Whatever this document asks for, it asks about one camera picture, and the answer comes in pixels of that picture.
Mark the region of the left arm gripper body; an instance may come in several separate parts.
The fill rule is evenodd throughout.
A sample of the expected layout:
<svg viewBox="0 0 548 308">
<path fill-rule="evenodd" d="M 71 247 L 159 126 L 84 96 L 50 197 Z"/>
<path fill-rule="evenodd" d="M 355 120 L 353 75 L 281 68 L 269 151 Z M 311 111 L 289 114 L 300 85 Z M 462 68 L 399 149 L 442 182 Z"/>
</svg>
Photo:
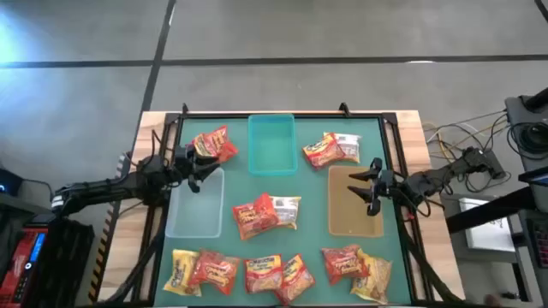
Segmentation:
<svg viewBox="0 0 548 308">
<path fill-rule="evenodd" d="M 175 160 L 173 162 L 176 173 L 175 182 L 181 185 L 183 181 L 186 181 L 193 193 L 200 191 L 198 184 L 200 177 L 198 175 L 196 158 L 196 151 L 193 145 L 177 146 L 175 149 Z"/>
</svg>

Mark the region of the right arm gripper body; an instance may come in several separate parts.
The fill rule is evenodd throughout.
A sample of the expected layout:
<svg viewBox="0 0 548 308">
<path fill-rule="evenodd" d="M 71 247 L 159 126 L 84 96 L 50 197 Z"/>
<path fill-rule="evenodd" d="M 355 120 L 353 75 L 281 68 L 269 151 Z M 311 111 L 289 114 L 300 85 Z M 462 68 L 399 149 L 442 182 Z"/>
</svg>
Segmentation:
<svg viewBox="0 0 548 308">
<path fill-rule="evenodd" d="M 381 210 L 381 202 L 378 198 L 390 196 L 390 189 L 395 185 L 395 176 L 392 171 L 383 169 L 381 158 L 375 157 L 370 164 L 369 178 L 372 183 L 370 185 L 371 201 L 367 207 L 367 214 L 376 216 Z"/>
</svg>

